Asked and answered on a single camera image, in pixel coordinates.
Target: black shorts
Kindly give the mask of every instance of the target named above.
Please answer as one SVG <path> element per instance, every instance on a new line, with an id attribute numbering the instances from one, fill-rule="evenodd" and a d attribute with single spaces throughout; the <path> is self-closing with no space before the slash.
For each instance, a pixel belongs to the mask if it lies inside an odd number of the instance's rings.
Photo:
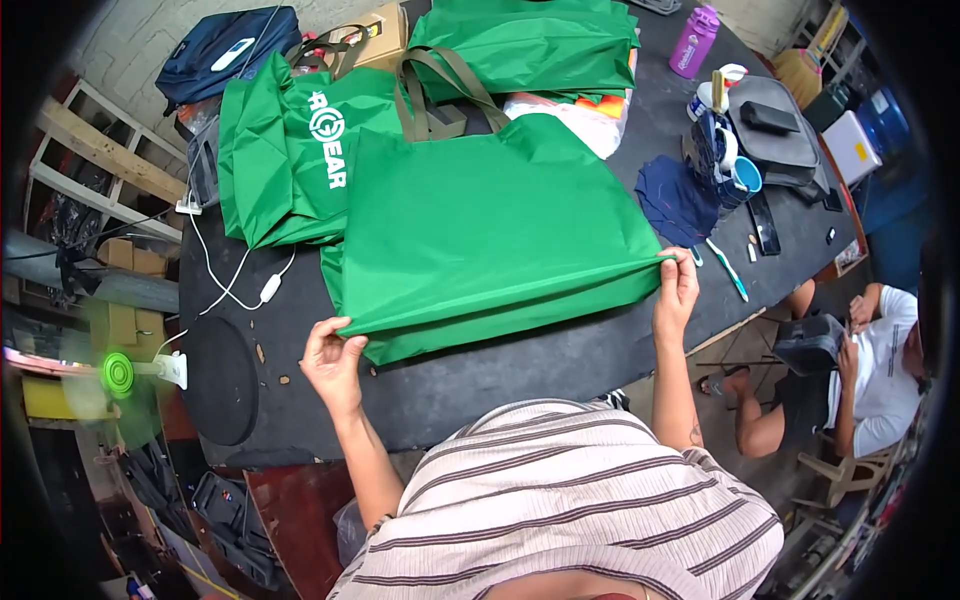
<path id="1" fill-rule="evenodd" d="M 815 288 L 804 317 L 828 314 L 843 323 L 846 317 Z M 830 373 L 800 377 L 790 371 L 774 384 L 773 408 L 783 406 L 781 448 L 802 444 L 823 429 L 829 419 Z"/>

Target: olive green strap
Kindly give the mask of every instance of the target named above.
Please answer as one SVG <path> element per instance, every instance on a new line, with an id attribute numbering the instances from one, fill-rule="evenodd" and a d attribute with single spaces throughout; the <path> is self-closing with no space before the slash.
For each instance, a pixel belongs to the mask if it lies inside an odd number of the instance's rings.
<path id="1" fill-rule="evenodd" d="M 436 52 L 449 66 L 453 74 L 457 76 L 460 82 L 454 81 L 447 70 L 439 62 L 430 56 L 429 51 Z M 396 87 L 394 88 L 394 99 L 396 101 L 396 112 L 400 119 L 400 126 L 403 128 L 403 136 L 407 141 L 425 141 L 431 138 L 431 126 L 435 125 L 436 118 L 426 110 L 426 101 L 423 98 L 423 87 L 417 72 L 414 70 L 413 62 L 419 62 L 428 69 L 437 73 L 448 84 L 452 85 L 465 98 L 469 99 L 478 106 L 487 117 L 488 123 L 494 133 L 503 129 L 510 118 L 500 110 L 493 102 L 490 94 L 484 89 L 480 80 L 477 79 L 469 66 L 455 52 L 448 48 L 432 48 L 429 46 L 415 46 L 403 53 L 396 66 Z M 403 98 L 403 88 L 407 90 L 407 96 L 410 98 L 410 110 L 406 109 L 406 103 Z M 441 110 L 447 116 L 451 115 L 450 109 L 453 107 L 442 107 Z M 463 134 L 466 129 L 466 118 L 463 122 L 459 119 L 444 126 L 441 130 L 434 130 L 433 139 L 445 139 L 451 133 Z"/>
<path id="2" fill-rule="evenodd" d="M 344 41 L 330 41 L 330 35 L 333 34 L 333 32 L 345 28 L 355 29 L 357 33 L 360 34 L 360 38 L 357 39 L 356 43 L 351 45 Z M 363 47 L 367 44 L 368 38 L 367 28 L 362 25 L 341 25 L 340 27 L 324 32 L 317 36 L 316 39 L 308 39 L 303 44 L 297 46 L 297 48 L 287 52 L 285 58 L 291 68 L 298 66 L 316 66 L 322 71 L 329 71 L 333 76 L 333 80 L 336 81 L 349 73 L 356 64 L 360 53 L 363 51 Z M 304 54 L 316 49 L 323 49 L 326 50 L 327 53 L 333 53 L 333 59 L 329 67 L 327 67 L 324 59 L 320 57 L 304 56 Z"/>

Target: hand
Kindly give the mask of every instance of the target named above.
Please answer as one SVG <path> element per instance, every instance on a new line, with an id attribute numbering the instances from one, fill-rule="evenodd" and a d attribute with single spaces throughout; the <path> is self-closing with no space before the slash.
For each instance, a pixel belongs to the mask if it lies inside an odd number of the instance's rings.
<path id="1" fill-rule="evenodd" d="M 857 296 L 850 302 L 851 333 L 861 333 L 870 324 L 874 317 L 875 306 L 862 296 Z"/>
<path id="2" fill-rule="evenodd" d="M 697 266 L 683 248 L 667 248 L 657 256 L 671 256 L 660 264 L 660 298 L 654 305 L 654 341 L 684 342 L 684 329 L 700 295 Z"/>
<path id="3" fill-rule="evenodd" d="M 360 410 L 357 363 L 367 337 L 344 340 L 334 333 L 349 324 L 350 317 L 333 317 L 313 325 L 300 361 L 300 370 L 324 401 L 334 423 Z"/>
<path id="4" fill-rule="evenodd" d="M 837 353 L 837 369 L 840 371 L 841 385 L 853 385 L 856 382 L 856 368 L 859 361 L 859 348 L 850 335 L 844 333 L 843 346 Z"/>

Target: black tabletop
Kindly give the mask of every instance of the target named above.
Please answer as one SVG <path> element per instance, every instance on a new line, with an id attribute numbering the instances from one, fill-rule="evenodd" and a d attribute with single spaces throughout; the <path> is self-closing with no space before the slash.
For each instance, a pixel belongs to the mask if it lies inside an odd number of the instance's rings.
<path id="1" fill-rule="evenodd" d="M 413 0 L 404 6 L 413 27 L 429 2 Z M 623 142 L 607 164 L 635 197 L 637 170 L 645 161 L 658 155 L 681 158 L 680 136 L 691 125 L 684 106 L 697 84 L 709 78 L 710 71 L 737 62 L 754 75 L 769 75 L 726 27 L 718 32 L 695 80 L 674 74 L 667 59 L 694 6 L 697 5 L 691 0 L 684 0 L 683 10 L 666 17 L 631 7 L 639 18 L 642 45 L 636 67 L 636 91 Z M 837 185 L 829 169 L 828 178 L 832 186 Z M 785 188 L 769 187 L 766 196 L 782 253 L 749 262 L 746 245 L 753 223 L 745 207 L 719 225 L 711 239 L 739 273 L 750 301 L 739 297 L 717 258 L 708 251 L 702 252 L 705 264 L 698 270 L 702 293 L 684 337 L 687 349 L 747 319 L 762 307 L 776 304 L 829 264 L 854 239 L 853 221 L 847 212 L 827 212 L 821 204 L 807 206 Z M 197 225 L 209 248 L 212 269 L 226 283 L 246 251 L 246 244 L 224 236 L 217 209 L 198 217 Z M 836 229 L 836 237 L 828 245 L 826 235 L 831 227 Z M 291 251 L 291 247 L 280 247 L 251 252 L 233 293 L 245 303 L 255 304 L 267 279 L 283 268 Z M 193 323 L 220 292 L 207 274 L 196 234 L 192 228 L 186 229 L 180 263 L 181 322 L 186 326 Z M 534 397 L 587 400 L 626 385 L 654 368 L 650 318 L 655 300 L 656 295 L 633 306 L 432 352 L 376 369 L 365 361 L 361 363 L 360 385 L 367 413 L 388 449 L 424 447 L 509 402 Z M 256 353 L 259 345 L 264 358 L 262 362 L 259 358 L 253 361 L 260 394 L 259 415 L 251 436 L 232 447 L 202 440 L 207 460 L 214 465 L 246 466 L 258 462 L 300 462 L 302 457 L 309 461 L 311 456 L 342 457 L 329 415 L 297 365 L 313 323 L 334 314 L 316 248 L 297 246 L 292 268 L 283 277 L 274 298 L 262 308 L 247 311 L 226 299 L 210 314 L 236 325 L 246 339 L 248 351 Z M 188 375 L 191 382 L 236 376 L 229 365 L 219 370 L 193 370 Z M 196 389 L 204 387 L 198 381 Z M 191 401 L 191 389 L 193 385 L 184 393 L 187 402 Z M 286 458 L 271 454 L 290 449 L 300 452 L 288 452 Z"/>

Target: round black pad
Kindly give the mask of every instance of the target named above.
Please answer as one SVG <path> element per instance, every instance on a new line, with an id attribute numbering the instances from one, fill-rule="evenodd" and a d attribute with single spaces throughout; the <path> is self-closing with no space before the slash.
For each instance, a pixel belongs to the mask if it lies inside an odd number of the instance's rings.
<path id="1" fill-rule="evenodd" d="M 260 390 L 252 352 L 240 331 L 221 317 L 200 317 L 183 336 L 186 411 L 200 435 L 238 445 L 253 432 Z"/>

